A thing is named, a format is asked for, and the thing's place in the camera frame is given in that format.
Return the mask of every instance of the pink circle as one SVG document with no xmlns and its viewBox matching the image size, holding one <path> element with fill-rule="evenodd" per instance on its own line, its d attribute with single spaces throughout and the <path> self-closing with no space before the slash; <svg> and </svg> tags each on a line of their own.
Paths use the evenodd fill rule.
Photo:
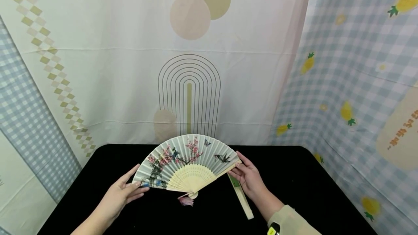
<svg viewBox="0 0 418 235">
<path fill-rule="evenodd" d="M 204 0 L 176 0 L 171 6 L 170 23 L 180 37 L 196 40 L 209 29 L 209 7 Z"/>
</svg>

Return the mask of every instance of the left hand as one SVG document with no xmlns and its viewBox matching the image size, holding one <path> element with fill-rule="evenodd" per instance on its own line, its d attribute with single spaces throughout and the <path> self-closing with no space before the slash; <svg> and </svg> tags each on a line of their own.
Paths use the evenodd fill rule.
<svg viewBox="0 0 418 235">
<path fill-rule="evenodd" d="M 144 192 L 149 190 L 148 187 L 139 188 L 140 182 L 126 183 L 138 168 L 139 164 L 113 183 L 92 213 L 93 216 L 105 222 L 108 227 L 119 216 L 125 205 L 144 196 Z"/>
</svg>

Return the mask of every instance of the backdrop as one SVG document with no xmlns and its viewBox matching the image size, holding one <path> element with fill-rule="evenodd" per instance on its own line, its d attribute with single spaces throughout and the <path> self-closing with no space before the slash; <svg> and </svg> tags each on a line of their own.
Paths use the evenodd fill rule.
<svg viewBox="0 0 418 235">
<path fill-rule="evenodd" d="M 267 144 L 307 0 L 2 0 L 77 159 L 201 133 Z"/>
<path fill-rule="evenodd" d="M 97 147 L 185 133 L 303 145 L 414 234 L 418 0 L 306 4 L 0 0 L 0 234 L 36 233 Z"/>
<path fill-rule="evenodd" d="M 311 150 L 378 234 L 418 230 L 417 6 L 309 0 L 270 133 Z"/>
</svg>

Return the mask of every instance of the butterfly painting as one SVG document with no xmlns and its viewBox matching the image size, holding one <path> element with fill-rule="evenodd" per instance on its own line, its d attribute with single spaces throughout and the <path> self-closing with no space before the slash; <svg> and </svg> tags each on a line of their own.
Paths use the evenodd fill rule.
<svg viewBox="0 0 418 235">
<path fill-rule="evenodd" d="M 212 143 L 208 142 L 207 139 L 205 139 L 205 146 L 208 147 L 209 145 L 211 145 Z"/>
</svg>

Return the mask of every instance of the white backdrop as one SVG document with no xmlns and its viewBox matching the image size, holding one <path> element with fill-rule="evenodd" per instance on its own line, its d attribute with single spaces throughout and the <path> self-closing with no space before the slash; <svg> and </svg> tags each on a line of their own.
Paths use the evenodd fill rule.
<svg viewBox="0 0 418 235">
<path fill-rule="evenodd" d="M 107 143 L 159 143 L 186 133 L 267 144 L 306 4 L 1 0 L 0 10 L 85 164 Z"/>
</svg>

